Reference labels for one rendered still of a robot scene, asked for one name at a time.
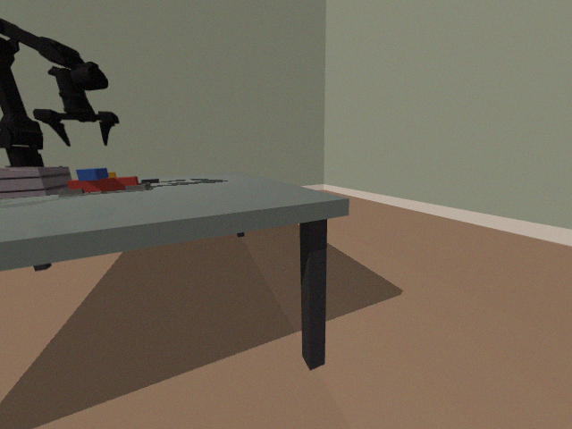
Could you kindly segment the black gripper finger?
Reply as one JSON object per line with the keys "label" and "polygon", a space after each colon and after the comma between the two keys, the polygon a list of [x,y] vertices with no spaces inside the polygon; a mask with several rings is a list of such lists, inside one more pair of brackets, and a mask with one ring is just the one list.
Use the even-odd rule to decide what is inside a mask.
{"label": "black gripper finger", "polygon": [[63,123],[57,121],[48,121],[48,120],[42,120],[42,122],[47,123],[60,136],[60,138],[62,138],[62,140],[68,147],[71,146],[71,143],[68,139],[68,135],[66,133],[65,127],[63,126]]}
{"label": "black gripper finger", "polygon": [[111,122],[99,122],[100,125],[100,130],[101,130],[101,134],[102,134],[102,139],[104,142],[104,145],[107,146],[107,140],[108,140],[108,134],[109,131],[112,127],[114,127],[115,125],[112,124]]}

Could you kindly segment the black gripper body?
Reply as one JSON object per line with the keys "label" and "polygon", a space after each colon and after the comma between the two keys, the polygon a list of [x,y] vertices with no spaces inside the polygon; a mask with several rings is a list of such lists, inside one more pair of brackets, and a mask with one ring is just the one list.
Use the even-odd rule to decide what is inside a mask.
{"label": "black gripper body", "polygon": [[[62,98],[65,113],[58,113],[51,109],[35,109],[33,111],[35,119],[57,122],[61,120],[97,120],[119,124],[118,117],[113,114],[112,111],[98,111],[98,114],[92,114],[85,92],[74,89],[60,89],[59,91],[58,93]],[[87,115],[88,117],[84,117],[83,115]]]}

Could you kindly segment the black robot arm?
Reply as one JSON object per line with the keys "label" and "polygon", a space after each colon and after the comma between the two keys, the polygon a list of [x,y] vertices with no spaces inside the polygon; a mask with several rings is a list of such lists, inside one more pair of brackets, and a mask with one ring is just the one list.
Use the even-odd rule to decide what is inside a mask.
{"label": "black robot arm", "polygon": [[108,79],[98,64],[84,63],[77,51],[54,39],[37,37],[1,18],[0,34],[9,38],[7,41],[0,38],[0,106],[4,115],[0,121],[0,147],[8,147],[5,149],[8,168],[44,167],[38,153],[43,150],[43,132],[39,123],[28,117],[11,69],[14,54],[20,51],[19,43],[36,49],[49,62],[65,67],[53,66],[48,71],[55,76],[59,90],[103,89],[108,87]]}

